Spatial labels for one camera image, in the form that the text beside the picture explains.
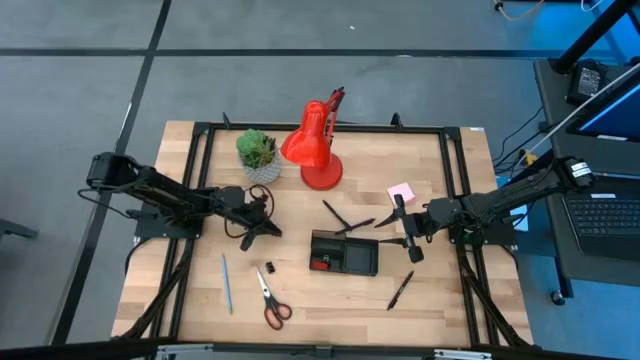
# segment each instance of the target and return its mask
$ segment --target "wooden tabletop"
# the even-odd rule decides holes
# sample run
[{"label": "wooden tabletop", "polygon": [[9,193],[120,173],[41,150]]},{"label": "wooden tabletop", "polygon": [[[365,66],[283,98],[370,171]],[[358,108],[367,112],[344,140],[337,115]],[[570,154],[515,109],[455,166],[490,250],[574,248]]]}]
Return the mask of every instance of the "wooden tabletop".
[{"label": "wooden tabletop", "polygon": [[[165,128],[156,168],[181,181],[193,122],[172,121]],[[474,192],[495,189],[496,182],[485,133],[462,128],[466,162]],[[267,132],[282,144],[287,132]],[[215,133],[207,186],[252,185],[239,164],[235,141],[241,131]],[[335,133],[332,151],[340,157],[344,174],[340,184],[326,192],[309,189],[300,178],[299,167],[284,160],[282,173],[269,188],[275,198],[272,220],[281,238],[259,236],[243,252],[240,239],[228,238],[219,217],[205,221],[196,241],[184,302],[179,338],[202,342],[340,344],[386,346],[469,346],[460,273],[455,249],[447,231],[440,231],[432,244],[424,238],[418,245],[424,261],[412,264],[400,246],[381,244],[379,271],[375,277],[324,273],[308,270],[311,230],[338,230],[341,224],[324,207],[327,200],[348,222],[370,217],[376,223],[392,209],[386,189],[408,182],[417,201],[407,212],[423,210],[430,199],[446,197],[439,142],[436,135]],[[450,153],[460,189],[453,144]],[[200,164],[202,152],[196,158]],[[199,173],[196,165],[194,174]],[[242,229],[232,226],[230,232]],[[402,234],[402,225],[374,229],[359,228],[349,236],[386,239]],[[155,296],[160,283],[167,239],[154,239],[133,256],[118,307],[113,335],[126,331]],[[227,260],[233,314],[227,311],[221,273],[221,254]],[[491,295],[512,326],[531,341],[518,273],[513,259],[497,246],[484,247]],[[267,275],[264,264],[274,263]],[[264,300],[255,267],[261,267],[273,295],[290,305],[293,316],[280,331],[265,322]],[[395,308],[386,311],[404,277],[413,279]],[[168,331],[173,306],[165,309],[162,334]],[[486,341],[482,307],[476,300],[481,339]]]}]

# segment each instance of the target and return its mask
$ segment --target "black pen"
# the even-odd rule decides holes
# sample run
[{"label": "black pen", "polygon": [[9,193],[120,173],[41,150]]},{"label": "black pen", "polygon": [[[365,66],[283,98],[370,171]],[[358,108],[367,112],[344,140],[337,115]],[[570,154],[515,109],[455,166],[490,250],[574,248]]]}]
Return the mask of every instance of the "black pen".
[{"label": "black pen", "polygon": [[389,306],[387,306],[387,311],[393,309],[393,307],[396,306],[396,303],[398,302],[398,298],[400,297],[400,294],[402,294],[402,292],[404,291],[404,288],[407,286],[412,276],[413,276],[413,270],[411,270],[409,275],[407,275],[407,277],[404,279],[404,281],[402,282],[402,285],[400,285],[400,289],[398,289],[396,294],[393,295],[393,299],[391,299]]}]

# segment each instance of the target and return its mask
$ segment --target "pink sticky note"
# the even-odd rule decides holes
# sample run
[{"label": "pink sticky note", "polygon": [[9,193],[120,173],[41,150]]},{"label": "pink sticky note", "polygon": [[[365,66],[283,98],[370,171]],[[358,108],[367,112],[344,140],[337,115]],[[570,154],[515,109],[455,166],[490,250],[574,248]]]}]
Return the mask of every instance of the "pink sticky note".
[{"label": "pink sticky note", "polygon": [[405,204],[411,204],[416,199],[416,196],[413,194],[413,191],[411,191],[411,187],[409,187],[409,184],[407,183],[402,183],[399,185],[392,186],[387,189],[387,192],[389,193],[391,202],[394,204],[395,207],[398,206],[398,204],[396,204],[396,201],[394,200],[394,196],[396,194],[402,195],[402,199],[404,200]]}]

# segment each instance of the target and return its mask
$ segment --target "blue pen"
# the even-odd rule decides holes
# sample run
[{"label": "blue pen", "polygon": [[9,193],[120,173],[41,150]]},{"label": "blue pen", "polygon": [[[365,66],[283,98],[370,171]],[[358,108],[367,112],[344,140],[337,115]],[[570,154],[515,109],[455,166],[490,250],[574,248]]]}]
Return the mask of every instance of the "blue pen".
[{"label": "blue pen", "polygon": [[227,261],[222,254],[222,276],[224,276],[224,291],[227,294],[227,309],[229,314],[233,314],[233,307],[231,306],[231,290],[229,290],[229,277],[227,276]]}]

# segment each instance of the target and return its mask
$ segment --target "potted plant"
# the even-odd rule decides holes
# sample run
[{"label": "potted plant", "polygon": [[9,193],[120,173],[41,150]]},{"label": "potted plant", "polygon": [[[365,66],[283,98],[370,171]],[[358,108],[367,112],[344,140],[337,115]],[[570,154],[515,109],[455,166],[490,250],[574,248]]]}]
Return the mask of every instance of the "potted plant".
[{"label": "potted plant", "polygon": [[256,184],[267,184],[280,175],[276,139],[262,131],[249,129],[236,140],[240,161],[247,177]]}]

